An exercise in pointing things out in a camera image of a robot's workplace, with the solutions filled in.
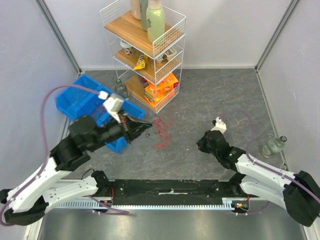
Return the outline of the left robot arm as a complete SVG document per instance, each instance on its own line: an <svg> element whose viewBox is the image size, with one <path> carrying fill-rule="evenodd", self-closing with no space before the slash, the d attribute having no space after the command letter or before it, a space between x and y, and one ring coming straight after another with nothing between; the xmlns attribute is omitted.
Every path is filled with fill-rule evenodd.
<svg viewBox="0 0 320 240"><path fill-rule="evenodd" d="M90 160L94 152L106 143L125 138L132 142L152 123L121 114L120 121L112 120L98 126L92 116L84 115L69 127L69 134L49 153L46 161L28 179L14 189L2 189L0 223L5 227L27 226L46 213L70 200L81 197L104 197L110 191L110 181L102 170L60 188L52 186Z"/></svg>

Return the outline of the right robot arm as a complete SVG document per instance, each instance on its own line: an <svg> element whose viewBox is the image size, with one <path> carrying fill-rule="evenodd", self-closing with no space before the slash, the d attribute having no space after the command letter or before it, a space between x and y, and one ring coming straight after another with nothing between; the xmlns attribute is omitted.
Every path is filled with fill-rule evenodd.
<svg viewBox="0 0 320 240"><path fill-rule="evenodd" d="M219 130L207 131L196 144L201 152L212 154L224 168L240 176L229 184L233 196L246 193L263 198L285 209L305 227L312 226L320 216L320 187L309 173L294 173L266 164L229 145Z"/></svg>

